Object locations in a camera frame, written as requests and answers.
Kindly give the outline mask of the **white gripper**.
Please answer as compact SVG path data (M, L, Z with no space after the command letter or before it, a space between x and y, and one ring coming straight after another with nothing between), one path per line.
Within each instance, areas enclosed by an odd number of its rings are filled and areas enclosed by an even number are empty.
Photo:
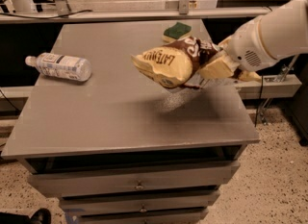
M277 64L261 39L261 17L258 16L242 25L226 39L224 50L228 55L203 57L199 60L199 75L203 79L232 77L236 69L254 72Z

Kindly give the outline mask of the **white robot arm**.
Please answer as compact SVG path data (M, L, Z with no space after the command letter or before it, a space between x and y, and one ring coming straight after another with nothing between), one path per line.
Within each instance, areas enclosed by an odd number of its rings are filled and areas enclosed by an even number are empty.
M203 79L232 77L237 69L255 72L308 52L308 1L291 0L246 22L223 40L198 70Z

